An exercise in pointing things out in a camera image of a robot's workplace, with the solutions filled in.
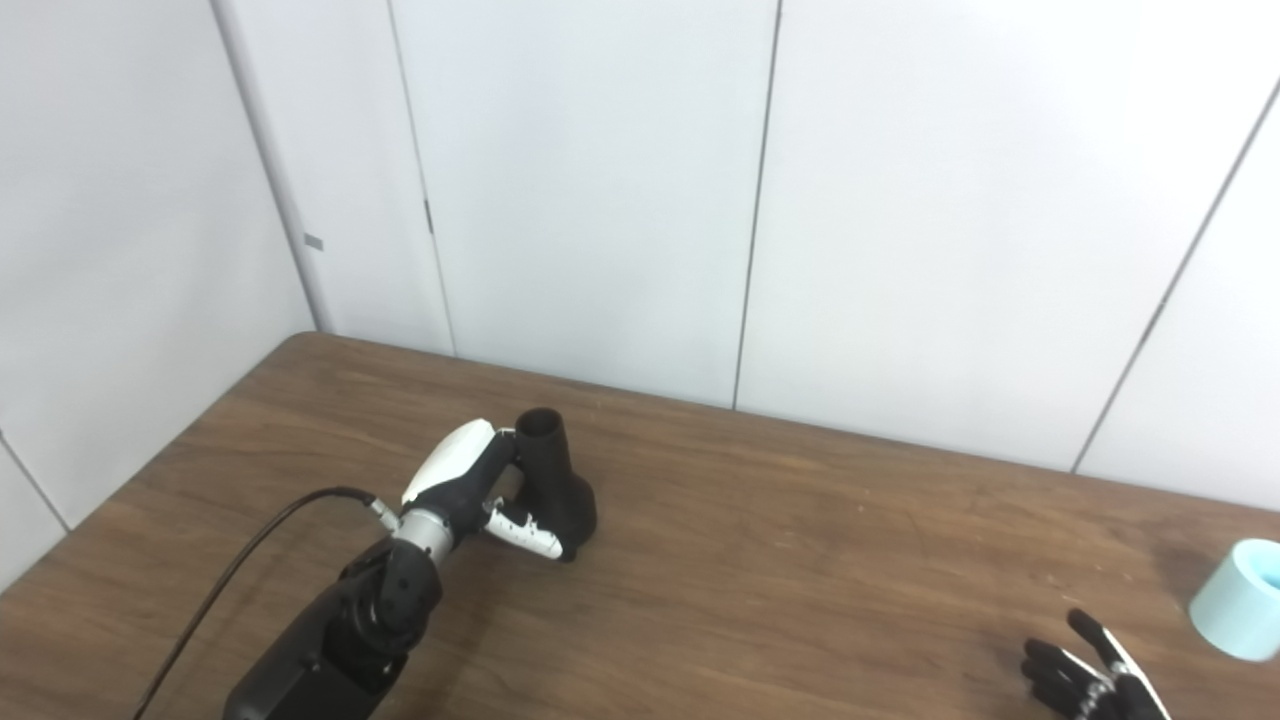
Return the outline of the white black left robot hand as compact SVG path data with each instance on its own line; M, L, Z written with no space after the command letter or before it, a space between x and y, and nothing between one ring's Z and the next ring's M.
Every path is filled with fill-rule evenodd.
M518 459L515 430L475 419L452 430L428 456L401 497L402 512L390 537L435 564L468 536L485 533L545 559L568 561L556 533L518 505L492 496Z

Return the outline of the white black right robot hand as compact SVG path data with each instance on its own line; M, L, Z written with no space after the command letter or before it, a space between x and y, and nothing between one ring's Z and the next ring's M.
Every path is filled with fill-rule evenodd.
M1061 719L1170 719L1146 671L1121 641L1082 609L1068 625L1097 653L1097 667L1059 644L1024 642L1020 671L1030 696Z

